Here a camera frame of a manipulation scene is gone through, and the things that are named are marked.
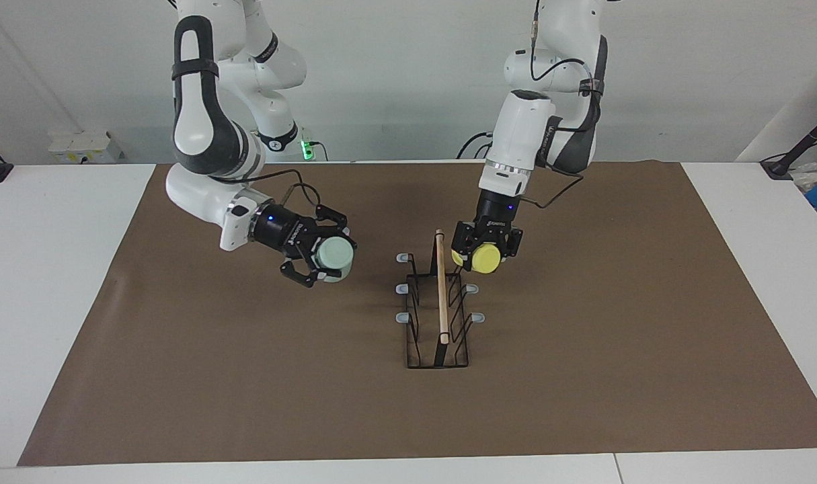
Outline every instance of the brown paper mat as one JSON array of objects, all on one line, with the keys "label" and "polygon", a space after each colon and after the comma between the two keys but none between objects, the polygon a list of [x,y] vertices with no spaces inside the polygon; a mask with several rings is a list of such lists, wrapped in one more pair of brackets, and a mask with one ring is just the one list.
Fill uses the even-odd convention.
[{"label": "brown paper mat", "polygon": [[427,264],[480,171],[305,167],[360,244],[307,290],[276,252],[220,251],[159,167],[20,465],[817,447],[817,400],[679,165],[598,163],[524,206],[519,257],[466,276],[472,366],[406,370],[395,255]]}]

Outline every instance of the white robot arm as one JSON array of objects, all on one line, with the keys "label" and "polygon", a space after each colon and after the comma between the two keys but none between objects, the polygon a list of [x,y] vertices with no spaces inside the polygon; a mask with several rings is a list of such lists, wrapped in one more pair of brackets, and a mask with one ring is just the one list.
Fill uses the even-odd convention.
[{"label": "white robot arm", "polygon": [[[320,201],[315,217],[304,217],[285,208],[285,200],[277,203],[249,187],[261,179],[267,157],[309,157],[288,102],[275,92],[303,83],[303,58],[279,43],[258,0],[178,0],[178,15],[172,67],[178,163],[166,178],[169,199],[218,224],[223,250],[255,240],[282,252],[282,273],[295,282],[312,287],[319,280],[341,281],[356,249],[346,217]],[[226,116],[218,82],[251,110],[257,134]],[[306,195],[310,187],[298,178],[295,186]],[[297,260],[306,263],[306,274],[295,270]]]},{"label": "white robot arm", "polygon": [[[605,1],[615,0],[537,0],[531,49],[510,53],[504,67],[514,91],[498,114],[475,220],[458,223],[453,237],[453,258],[465,270],[494,272],[516,256],[522,230],[512,223],[535,167],[581,179],[592,161],[608,58],[599,32]],[[537,34],[548,49],[535,48]],[[556,116],[549,93],[570,95],[575,112]]]}]

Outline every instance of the metal rack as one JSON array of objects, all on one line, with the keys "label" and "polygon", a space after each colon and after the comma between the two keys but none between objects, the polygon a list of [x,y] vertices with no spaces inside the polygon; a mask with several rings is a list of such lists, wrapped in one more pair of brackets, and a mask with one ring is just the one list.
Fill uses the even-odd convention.
[{"label": "metal rack", "polygon": [[[463,283],[461,267],[454,272],[446,272],[443,261],[439,258],[440,253],[433,245],[429,272],[423,274],[418,273],[414,254],[402,253],[396,257],[396,261],[410,264],[412,269],[405,276],[405,283],[396,287],[396,293],[405,297],[405,311],[396,315],[396,321],[405,325],[405,365],[409,370],[467,367],[470,365],[469,332],[473,324],[485,321],[485,315],[470,313],[465,307],[465,298],[477,294],[479,288],[474,284]],[[420,324],[420,313],[429,309],[422,306],[421,293],[433,282],[438,282],[439,285],[438,310],[439,315],[442,315],[441,324],[436,327],[432,324]]]}]

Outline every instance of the white table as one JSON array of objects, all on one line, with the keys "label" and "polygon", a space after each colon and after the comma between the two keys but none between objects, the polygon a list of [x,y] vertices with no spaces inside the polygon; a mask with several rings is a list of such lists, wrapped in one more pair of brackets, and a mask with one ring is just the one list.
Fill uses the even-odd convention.
[{"label": "white table", "polygon": [[[817,396],[817,214],[758,165],[684,166]],[[12,469],[152,171],[21,166],[0,185],[0,482],[817,483],[817,450]]]}]

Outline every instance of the wooden stick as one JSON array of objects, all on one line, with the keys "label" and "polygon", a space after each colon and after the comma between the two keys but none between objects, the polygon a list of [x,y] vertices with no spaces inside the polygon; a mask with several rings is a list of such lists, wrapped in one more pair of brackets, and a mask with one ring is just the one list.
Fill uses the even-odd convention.
[{"label": "wooden stick", "polygon": [[451,342],[451,328],[447,316],[447,268],[444,264],[444,231],[435,231],[436,261],[438,262],[438,318],[441,324],[441,344]]}]

